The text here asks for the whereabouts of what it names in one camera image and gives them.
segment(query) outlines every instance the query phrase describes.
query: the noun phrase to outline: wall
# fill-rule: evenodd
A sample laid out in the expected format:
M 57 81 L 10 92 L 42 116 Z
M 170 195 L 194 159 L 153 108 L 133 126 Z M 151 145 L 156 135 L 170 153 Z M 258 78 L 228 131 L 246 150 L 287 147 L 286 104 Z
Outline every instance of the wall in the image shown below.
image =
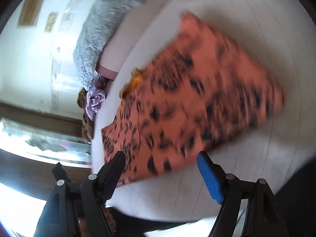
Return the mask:
M 69 29 L 59 25 L 70 0 L 44 0 L 36 27 L 20 27 L 18 20 L 23 2 L 13 13 L 0 35 L 0 101 L 46 113 L 81 119 L 77 106 L 81 84 L 72 61 L 72 51 L 83 22 L 95 0 L 79 0 Z M 45 33 L 47 17 L 58 12 L 51 33 Z M 52 59 L 60 47 L 61 65 L 57 84 L 52 83 Z M 58 91 L 58 103 L 52 104 Z

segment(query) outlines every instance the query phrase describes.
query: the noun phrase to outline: crumpled cloth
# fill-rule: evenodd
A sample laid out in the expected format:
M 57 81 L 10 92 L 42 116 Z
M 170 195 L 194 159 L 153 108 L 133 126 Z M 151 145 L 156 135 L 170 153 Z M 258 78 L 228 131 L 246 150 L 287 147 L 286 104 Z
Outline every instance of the crumpled cloth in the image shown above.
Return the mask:
M 84 110 L 82 119 L 82 137 L 84 141 L 91 142 L 94 137 L 94 122 L 89 119 L 86 113 L 87 91 L 84 88 L 78 94 L 77 104 Z
M 181 169 L 263 124 L 284 100 L 240 45 L 186 12 L 176 38 L 132 74 L 113 123 L 101 130 L 105 162 L 125 154 L 119 186 Z
M 87 92 L 86 113 L 90 120 L 94 121 L 95 115 L 101 108 L 101 102 L 105 100 L 106 94 L 104 89 L 107 79 L 99 74 L 91 83 L 91 87 Z

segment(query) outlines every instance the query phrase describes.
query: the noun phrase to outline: lavender fabric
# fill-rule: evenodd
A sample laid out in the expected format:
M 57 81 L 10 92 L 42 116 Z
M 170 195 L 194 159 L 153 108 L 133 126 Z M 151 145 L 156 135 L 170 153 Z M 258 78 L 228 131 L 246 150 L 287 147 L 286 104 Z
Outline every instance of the lavender fabric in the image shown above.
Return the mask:
M 106 82 L 106 78 L 97 74 L 87 92 L 86 112 L 92 121 L 94 121 L 96 113 L 101 108 L 101 102 L 105 100 L 106 94 L 103 88 Z

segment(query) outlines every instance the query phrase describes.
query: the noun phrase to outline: pink pillowcase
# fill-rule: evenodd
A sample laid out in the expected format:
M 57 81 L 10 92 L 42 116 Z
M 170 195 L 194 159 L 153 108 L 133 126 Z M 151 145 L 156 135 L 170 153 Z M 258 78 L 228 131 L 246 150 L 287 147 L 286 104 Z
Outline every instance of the pink pillowcase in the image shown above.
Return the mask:
M 130 11 L 99 57 L 96 71 L 114 80 L 134 45 L 168 0 L 146 0 Z

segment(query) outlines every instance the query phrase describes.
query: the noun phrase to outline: bolt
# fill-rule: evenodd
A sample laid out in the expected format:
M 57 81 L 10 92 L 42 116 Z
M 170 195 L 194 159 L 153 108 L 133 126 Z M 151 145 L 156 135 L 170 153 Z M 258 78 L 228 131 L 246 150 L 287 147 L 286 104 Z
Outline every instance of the bolt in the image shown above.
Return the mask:
M 58 186 L 62 186 L 62 185 L 64 185 L 64 183 L 65 183 L 64 180 L 59 180 L 59 181 L 57 181 L 57 185 L 58 185 Z
M 228 179 L 228 180 L 234 180 L 235 179 L 235 176 L 233 175 L 233 174 L 227 174 L 226 175 L 226 178 Z
M 267 180 L 264 179 L 264 178 L 260 178 L 260 179 L 259 179 L 259 183 L 261 183 L 261 184 L 266 184 L 266 183 L 267 183 Z
M 95 180 L 97 177 L 98 176 L 96 174 L 91 174 L 89 175 L 88 179 L 92 181 L 92 180 Z

